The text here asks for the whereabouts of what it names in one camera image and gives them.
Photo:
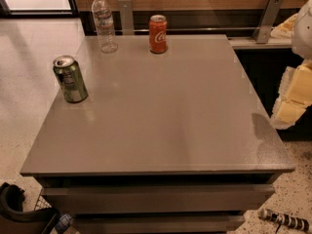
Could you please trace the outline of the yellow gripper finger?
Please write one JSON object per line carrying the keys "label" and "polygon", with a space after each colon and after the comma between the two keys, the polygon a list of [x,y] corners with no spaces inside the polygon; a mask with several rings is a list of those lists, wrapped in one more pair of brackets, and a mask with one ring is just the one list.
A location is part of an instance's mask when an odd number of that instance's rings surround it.
{"label": "yellow gripper finger", "polygon": [[277,130],[285,130],[295,125],[306,109],[295,103],[277,100],[272,109],[271,125]]}
{"label": "yellow gripper finger", "polygon": [[312,104],[312,62],[305,60],[292,76],[286,99],[302,105]]}

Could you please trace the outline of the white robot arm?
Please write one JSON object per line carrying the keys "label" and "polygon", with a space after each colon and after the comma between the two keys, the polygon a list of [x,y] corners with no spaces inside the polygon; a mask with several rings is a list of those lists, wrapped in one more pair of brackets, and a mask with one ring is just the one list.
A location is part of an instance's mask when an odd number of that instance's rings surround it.
{"label": "white robot arm", "polygon": [[271,36],[291,39],[292,52],[303,58],[297,68],[286,68],[272,109],[271,125],[277,130],[285,130],[294,126],[312,105],[312,0],[276,26]]}

